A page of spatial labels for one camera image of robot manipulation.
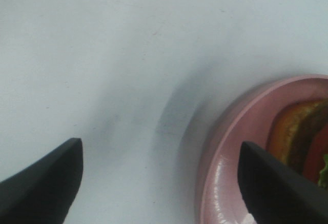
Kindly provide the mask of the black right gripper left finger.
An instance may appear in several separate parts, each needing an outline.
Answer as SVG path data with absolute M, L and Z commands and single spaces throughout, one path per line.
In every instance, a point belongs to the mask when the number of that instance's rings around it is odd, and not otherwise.
M 71 138 L 1 181 L 1 223 L 63 223 L 83 169 L 82 140 Z

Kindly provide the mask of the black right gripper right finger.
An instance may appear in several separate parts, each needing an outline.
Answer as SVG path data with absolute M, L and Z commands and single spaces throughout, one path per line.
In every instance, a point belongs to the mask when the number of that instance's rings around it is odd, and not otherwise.
M 327 191 L 253 142 L 241 144 L 237 180 L 257 223 L 327 223 Z

